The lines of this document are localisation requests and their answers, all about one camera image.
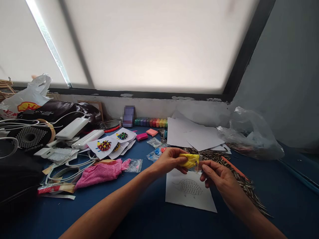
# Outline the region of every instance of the pink cloth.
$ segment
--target pink cloth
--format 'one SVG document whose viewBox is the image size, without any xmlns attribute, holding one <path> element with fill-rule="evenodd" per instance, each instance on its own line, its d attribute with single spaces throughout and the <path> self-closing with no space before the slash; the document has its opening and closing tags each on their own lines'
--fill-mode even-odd
<svg viewBox="0 0 319 239">
<path fill-rule="evenodd" d="M 97 164 L 85 169 L 76 183 L 75 189 L 85 188 L 98 183 L 116 179 L 122 172 L 122 160 L 117 159 L 115 164 Z"/>
<path fill-rule="evenodd" d="M 122 171 L 127 170 L 128 167 L 129 167 L 129 165 L 130 165 L 130 162 L 131 162 L 131 159 L 125 160 L 125 161 L 122 163 L 121 170 L 122 170 Z"/>
</svg>

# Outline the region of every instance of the black bag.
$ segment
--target black bag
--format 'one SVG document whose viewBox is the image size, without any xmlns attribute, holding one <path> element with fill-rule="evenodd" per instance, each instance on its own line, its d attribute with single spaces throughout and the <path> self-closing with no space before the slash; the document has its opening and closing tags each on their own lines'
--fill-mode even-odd
<svg viewBox="0 0 319 239">
<path fill-rule="evenodd" d="M 0 142 L 0 157 L 12 152 L 14 146 L 9 141 Z M 42 166 L 19 149 L 0 159 L 0 211 L 15 216 L 27 209 L 37 197 L 43 176 Z"/>
<path fill-rule="evenodd" d="M 85 118 L 89 120 L 88 124 L 83 128 L 82 132 L 89 132 L 95 129 L 96 125 L 100 123 L 102 120 L 101 112 L 88 103 L 81 102 L 75 104 L 71 102 L 63 102 L 57 100 L 49 100 L 43 106 L 33 111 L 33 113 L 31 112 L 32 114 L 30 113 L 30 111 L 21 112 L 18 114 L 17 118 L 24 120 L 44 119 L 48 122 L 55 122 L 62 116 L 74 111 L 85 113 L 87 115 Z M 47 115 L 42 112 L 52 112 L 52 114 Z M 65 127 L 76 118 L 81 117 L 83 117 L 82 113 L 72 113 L 63 117 L 58 123 L 54 124 L 54 126 Z M 56 133 L 61 131 L 64 127 L 55 128 Z"/>
</svg>

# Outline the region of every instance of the window frame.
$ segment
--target window frame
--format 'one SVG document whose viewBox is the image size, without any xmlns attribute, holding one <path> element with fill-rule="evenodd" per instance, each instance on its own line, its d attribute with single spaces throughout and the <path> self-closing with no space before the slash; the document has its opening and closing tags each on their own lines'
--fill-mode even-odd
<svg viewBox="0 0 319 239">
<path fill-rule="evenodd" d="M 262 34 L 262 31 L 267 23 L 269 15 L 276 0 L 260 0 L 251 24 L 247 30 L 244 41 L 241 45 L 237 58 L 235 60 L 232 71 L 227 80 L 226 86 L 222 94 L 194 94 L 194 93 L 167 93 L 167 92 L 144 92 L 144 91 L 116 91 L 116 90 L 97 90 L 73 88 L 72 85 L 68 89 L 49 88 L 50 92 L 63 95 L 93 95 L 93 96 L 109 96 L 109 97 L 131 97 L 131 98 L 148 98 L 148 99 L 181 99 L 181 100 L 196 100 L 196 101 L 220 101 L 230 103 L 239 87 L 241 79 L 249 65 L 252 54 L 256 48 L 257 42 Z M 75 45 L 78 57 L 80 59 L 85 76 L 89 83 L 92 83 L 92 78 L 85 61 L 84 54 L 81 50 L 79 40 L 73 27 L 67 6 L 64 0 L 59 0 L 63 15 L 65 17 L 67 27 Z M 25 87 L 14 87 L 21 90 Z"/>
</svg>

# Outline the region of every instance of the white power bank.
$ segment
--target white power bank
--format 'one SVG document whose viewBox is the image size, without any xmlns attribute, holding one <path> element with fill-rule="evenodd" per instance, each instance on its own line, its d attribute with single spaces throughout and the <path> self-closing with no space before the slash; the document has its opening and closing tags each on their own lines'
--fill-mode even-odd
<svg viewBox="0 0 319 239">
<path fill-rule="evenodd" d="M 87 123 L 88 119 L 76 118 L 70 124 L 68 124 L 64 129 L 56 134 L 57 139 L 70 140 L 72 139 Z"/>
<path fill-rule="evenodd" d="M 87 134 L 83 138 L 76 141 L 74 144 L 71 145 L 73 149 L 80 149 L 84 150 L 88 148 L 87 143 L 97 140 L 99 137 L 101 137 L 104 134 L 104 130 L 96 129 L 93 130 L 91 133 Z"/>
</svg>

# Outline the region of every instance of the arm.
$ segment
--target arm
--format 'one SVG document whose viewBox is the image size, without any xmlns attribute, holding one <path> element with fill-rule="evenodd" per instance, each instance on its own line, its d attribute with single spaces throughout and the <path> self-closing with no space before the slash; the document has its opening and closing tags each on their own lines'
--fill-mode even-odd
<svg viewBox="0 0 319 239">
<path fill-rule="evenodd" d="M 228 168 L 211 160 L 201 161 L 200 166 L 204 171 L 200 180 L 206 180 L 206 188 L 214 183 L 229 209 L 249 227 L 256 238 L 286 238 L 258 211 Z"/>
<path fill-rule="evenodd" d="M 180 153 L 187 152 L 179 148 L 167 148 L 152 166 L 88 210 L 60 238 L 109 238 L 153 181 L 174 168 L 187 173 L 187 169 L 178 166 L 187 161 L 185 157 L 178 157 Z"/>
</svg>

